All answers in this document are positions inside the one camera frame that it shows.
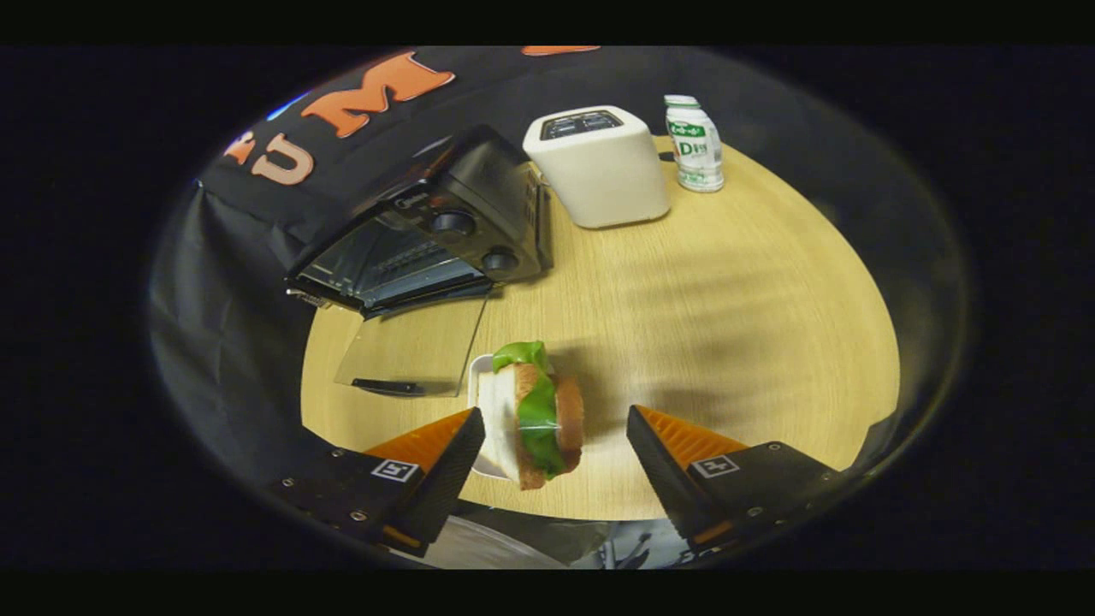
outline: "oven knob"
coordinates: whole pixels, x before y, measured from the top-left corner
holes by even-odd
[[[519,260],[508,252],[492,252],[483,257],[484,271],[508,271],[516,269]]]
[[[475,220],[462,211],[442,211],[434,218],[431,226],[435,233],[466,237],[475,232]]]

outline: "toaster oven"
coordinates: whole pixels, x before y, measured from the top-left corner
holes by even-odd
[[[287,292],[368,321],[540,274],[548,196],[528,163],[485,125],[427,144],[327,223]]]

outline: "bottle label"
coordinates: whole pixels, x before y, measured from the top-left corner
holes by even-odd
[[[695,124],[669,120],[669,132],[678,137],[703,137],[707,133],[707,130],[703,126]]]
[[[704,142],[681,141],[678,147],[681,150],[681,155],[705,155],[707,153],[707,143]]]

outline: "bottle cap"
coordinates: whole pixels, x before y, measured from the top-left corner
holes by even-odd
[[[683,94],[666,94],[662,98],[667,105],[671,107],[699,107],[700,102],[693,96],[685,96]]]

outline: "white toaster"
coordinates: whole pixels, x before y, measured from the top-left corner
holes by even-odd
[[[529,126],[523,147],[579,226],[649,220],[669,211],[650,130],[620,107],[541,117]]]

